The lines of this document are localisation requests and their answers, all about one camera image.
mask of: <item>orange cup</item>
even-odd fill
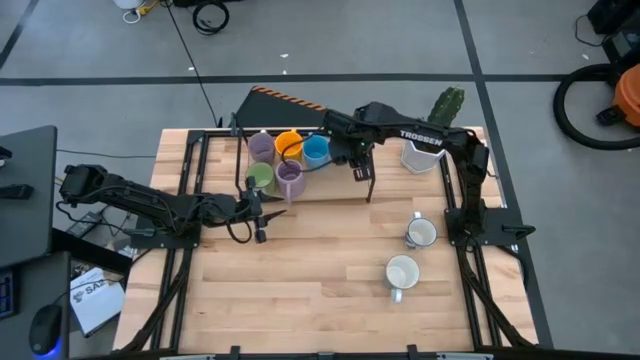
[[[298,144],[293,145],[292,147],[287,149],[287,152],[284,154],[284,158],[301,161],[302,160],[302,142],[301,141],[302,141],[302,136],[298,134],[296,129],[291,129],[291,131],[283,132],[282,134],[278,135],[278,137],[276,137],[276,151],[278,152],[278,157],[282,156],[282,151],[284,151],[284,149],[287,149],[287,146],[297,142]]]

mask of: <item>black hose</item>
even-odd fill
[[[602,141],[586,136],[571,125],[564,108],[565,96],[567,95],[569,87],[574,82],[591,80],[594,77],[602,75],[606,77],[614,74],[618,70],[618,66],[612,64],[589,65],[572,72],[560,82],[560,86],[558,86],[556,94],[553,97],[553,114],[560,130],[578,144],[596,150],[626,150],[640,147],[640,137],[618,141]]]
[[[204,9],[209,5],[213,5],[224,12],[224,20],[222,21],[222,24],[220,24],[220,26],[211,26],[206,21],[201,20],[198,17],[198,14],[200,14],[200,11],[202,11],[202,9]],[[198,31],[200,34],[207,35],[207,36],[215,35],[220,31],[222,31],[222,29],[224,29],[229,23],[229,9],[227,9],[227,7],[222,3],[222,1],[218,1],[218,0],[202,1],[198,3],[196,8],[193,10],[192,21],[193,21],[193,26],[196,27],[196,31]]]

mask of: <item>purple cup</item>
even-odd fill
[[[280,192],[291,204],[293,198],[300,196],[304,192],[305,181],[302,173],[302,164],[295,160],[287,160],[276,167],[276,179]]]
[[[267,134],[266,131],[252,135],[249,138],[248,145],[249,153],[256,162],[265,162],[267,164],[273,164],[273,159],[276,155],[276,147],[273,144],[273,137]]]

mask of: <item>black desk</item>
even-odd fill
[[[0,358],[67,359],[69,295],[63,307],[60,340],[55,351],[36,357],[29,348],[33,315],[69,290],[70,260],[98,266],[128,277],[131,258],[52,228],[57,129],[45,126],[0,137],[13,153],[0,168],[0,185],[27,184],[26,200],[0,199],[0,269],[10,268],[18,282],[18,312],[0,319]]]
[[[51,304],[69,289],[71,255],[58,252],[14,267],[21,287],[18,295],[18,315],[0,320],[0,352],[3,359],[11,360],[62,360],[69,353],[69,294],[59,301],[62,306],[60,340],[49,354],[36,357],[29,348],[31,319],[41,307]]]
[[[49,253],[57,130],[45,126],[0,137],[13,152],[0,168],[0,186],[28,184],[28,200],[0,199],[0,268]]]

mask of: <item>plastic cup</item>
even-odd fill
[[[281,162],[276,167],[276,179],[282,196],[291,204],[296,196],[304,192],[306,186],[302,164],[295,160]]]
[[[276,149],[273,144],[273,137],[265,130],[252,135],[247,142],[249,154],[256,162],[273,164],[276,155]]]
[[[317,168],[330,160],[329,141],[322,136],[313,135],[306,139],[302,145],[304,161],[307,169]]]
[[[254,190],[271,195],[276,190],[275,174],[271,165],[267,163],[255,163],[247,169],[247,177],[253,176],[256,181]]]
[[[302,136],[298,134],[296,129],[292,129],[291,131],[286,131],[278,135],[275,142],[278,156],[282,156],[282,152],[287,148],[287,146],[299,141],[302,141]],[[296,144],[287,149],[287,152],[284,154],[284,158],[302,161],[302,143]]]

